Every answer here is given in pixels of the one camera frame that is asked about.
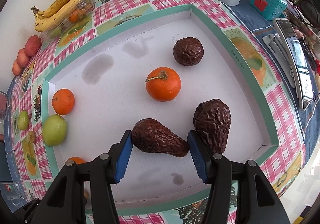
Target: green plum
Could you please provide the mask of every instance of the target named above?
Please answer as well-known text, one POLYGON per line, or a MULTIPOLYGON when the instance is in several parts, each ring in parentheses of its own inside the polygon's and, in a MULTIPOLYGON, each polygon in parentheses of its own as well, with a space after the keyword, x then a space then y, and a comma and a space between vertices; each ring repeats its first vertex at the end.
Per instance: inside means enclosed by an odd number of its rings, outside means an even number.
POLYGON ((18 116, 18 129, 24 131, 29 126, 29 115, 27 111, 21 111, 18 116))
POLYGON ((67 135, 67 123, 64 118, 54 114, 45 121, 42 126, 42 138, 48 146, 60 145, 67 135))

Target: white tray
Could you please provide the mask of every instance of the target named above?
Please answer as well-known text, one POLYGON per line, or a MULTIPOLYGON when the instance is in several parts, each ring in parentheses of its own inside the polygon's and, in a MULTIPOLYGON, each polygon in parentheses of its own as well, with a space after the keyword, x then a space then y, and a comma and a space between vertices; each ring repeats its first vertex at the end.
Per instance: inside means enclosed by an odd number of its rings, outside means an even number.
MULTIPOLYGON (((132 130, 143 118, 157 119, 186 140, 194 129, 196 107, 214 98, 226 103, 231 112, 224 152, 229 160, 257 159, 272 143, 255 96, 237 63, 191 10, 132 27, 61 69, 49 80, 49 115, 54 114, 52 96, 62 88, 74 93, 76 103, 73 111, 64 116, 68 123, 66 140, 54 148, 59 169, 72 156, 91 161, 108 152, 125 130, 132 130), (173 58, 175 42, 185 37, 198 38, 204 47, 204 57, 196 66, 182 66, 173 58), (161 66, 174 69, 181 78, 178 96, 164 103, 154 101, 145 88, 148 74, 161 66)), ((90 191, 90 184, 85 185, 90 191)), ((124 178, 112 185, 112 191, 118 210, 154 206, 153 211, 161 211, 166 207, 157 205, 182 198, 189 199, 180 200, 177 206, 192 203, 192 195, 209 187, 199 179, 190 153, 177 158, 143 153, 133 147, 124 178)))

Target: floor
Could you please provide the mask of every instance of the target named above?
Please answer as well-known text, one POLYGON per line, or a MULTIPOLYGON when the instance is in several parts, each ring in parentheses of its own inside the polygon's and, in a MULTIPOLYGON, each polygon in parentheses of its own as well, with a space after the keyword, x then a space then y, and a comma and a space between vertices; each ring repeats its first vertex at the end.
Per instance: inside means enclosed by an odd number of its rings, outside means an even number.
POLYGON ((306 206, 312 206, 320 192, 320 140, 293 184, 280 198, 290 223, 293 223, 306 206))

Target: dark brown fruit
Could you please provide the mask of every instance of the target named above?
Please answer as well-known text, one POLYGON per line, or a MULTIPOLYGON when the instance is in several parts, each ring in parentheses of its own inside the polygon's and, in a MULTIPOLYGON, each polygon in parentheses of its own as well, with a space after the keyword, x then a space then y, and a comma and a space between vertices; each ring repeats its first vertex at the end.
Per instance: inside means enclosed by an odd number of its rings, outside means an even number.
POLYGON ((231 114, 226 104, 219 99, 202 102, 196 108, 193 125, 200 139, 214 153, 225 151, 231 125, 231 114))
POLYGON ((197 38, 187 37, 176 42, 173 47, 173 57, 184 66, 193 66, 201 61, 204 51, 197 38))
POLYGON ((135 124, 132 130, 132 143, 147 153, 184 157, 189 152, 187 141, 153 118, 145 118, 135 124))

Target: water stain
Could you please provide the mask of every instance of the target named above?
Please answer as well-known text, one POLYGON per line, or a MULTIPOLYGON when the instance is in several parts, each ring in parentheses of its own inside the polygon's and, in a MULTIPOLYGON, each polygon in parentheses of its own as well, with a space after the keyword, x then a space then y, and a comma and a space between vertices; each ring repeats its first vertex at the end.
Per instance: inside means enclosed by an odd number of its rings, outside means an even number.
POLYGON ((131 55, 134 58, 142 58, 148 54, 148 47, 146 41, 153 39, 154 36, 148 38, 141 38, 141 44, 134 42, 126 42, 122 48, 122 51, 131 55))
POLYGON ((170 174, 170 176, 173 177, 173 180, 172 180, 173 184, 180 186, 184 183, 182 174, 178 174, 176 172, 173 172, 172 174, 170 174))
POLYGON ((115 61, 108 54, 99 54, 94 57, 82 71, 82 79, 88 85, 96 85, 103 74, 114 65, 115 61))

